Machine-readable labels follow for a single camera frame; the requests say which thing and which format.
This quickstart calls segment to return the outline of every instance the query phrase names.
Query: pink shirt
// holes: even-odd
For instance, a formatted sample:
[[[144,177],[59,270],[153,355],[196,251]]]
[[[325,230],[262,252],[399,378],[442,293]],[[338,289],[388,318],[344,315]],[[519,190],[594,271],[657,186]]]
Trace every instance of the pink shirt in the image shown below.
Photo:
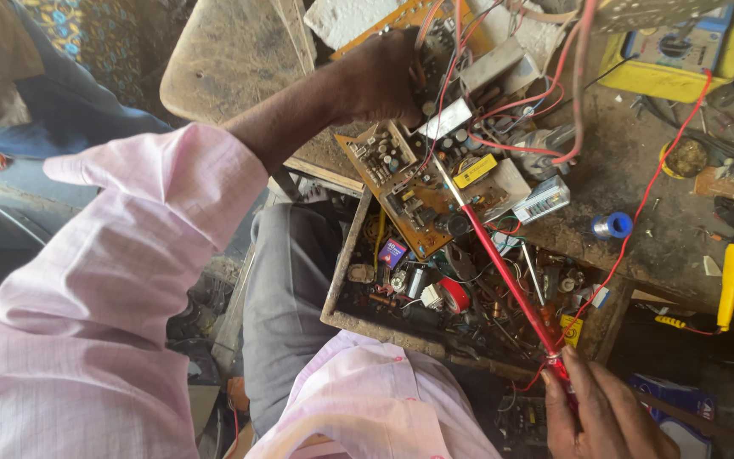
[[[106,190],[0,287],[0,457],[197,457],[189,359],[164,347],[268,182],[224,130],[193,123],[48,159],[46,174]],[[313,433],[353,457],[499,457],[435,360],[342,331],[294,382],[248,457]]]

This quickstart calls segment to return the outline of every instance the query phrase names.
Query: solder wire spool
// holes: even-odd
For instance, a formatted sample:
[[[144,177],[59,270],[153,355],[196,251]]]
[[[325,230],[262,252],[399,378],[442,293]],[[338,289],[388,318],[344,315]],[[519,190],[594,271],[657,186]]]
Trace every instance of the solder wire spool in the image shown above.
[[[624,212],[614,212],[611,215],[594,217],[590,224],[590,230],[600,239],[619,238],[624,239],[633,231],[633,221]]]

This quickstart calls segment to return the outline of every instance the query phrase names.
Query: patterned fabric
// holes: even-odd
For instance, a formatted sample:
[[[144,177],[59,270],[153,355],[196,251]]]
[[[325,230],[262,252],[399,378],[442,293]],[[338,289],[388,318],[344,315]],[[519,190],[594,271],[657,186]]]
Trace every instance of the patterned fabric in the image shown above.
[[[86,68],[124,105],[145,108],[140,40],[128,0],[16,0],[53,46]]]

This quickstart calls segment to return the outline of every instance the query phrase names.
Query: hand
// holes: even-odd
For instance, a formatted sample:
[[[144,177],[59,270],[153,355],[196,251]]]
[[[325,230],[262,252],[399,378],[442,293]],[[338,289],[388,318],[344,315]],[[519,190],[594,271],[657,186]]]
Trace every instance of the hand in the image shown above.
[[[409,76],[418,28],[372,35],[321,72],[338,87],[341,113],[333,124],[353,121],[398,119],[408,128],[421,122],[421,110],[413,102]]]
[[[565,391],[549,371],[545,380],[548,448],[556,459],[584,457],[678,459],[678,445],[659,429],[628,386],[602,365],[580,359],[572,346],[563,360],[579,401],[577,432]]]

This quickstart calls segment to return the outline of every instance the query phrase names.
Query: pink sleeve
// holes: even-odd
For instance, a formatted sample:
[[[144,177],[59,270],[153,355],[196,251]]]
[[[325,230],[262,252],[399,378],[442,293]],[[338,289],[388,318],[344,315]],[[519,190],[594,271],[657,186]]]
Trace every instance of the pink sleeve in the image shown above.
[[[268,174],[193,123],[48,159],[106,190],[0,287],[0,456],[197,456],[167,319]]]

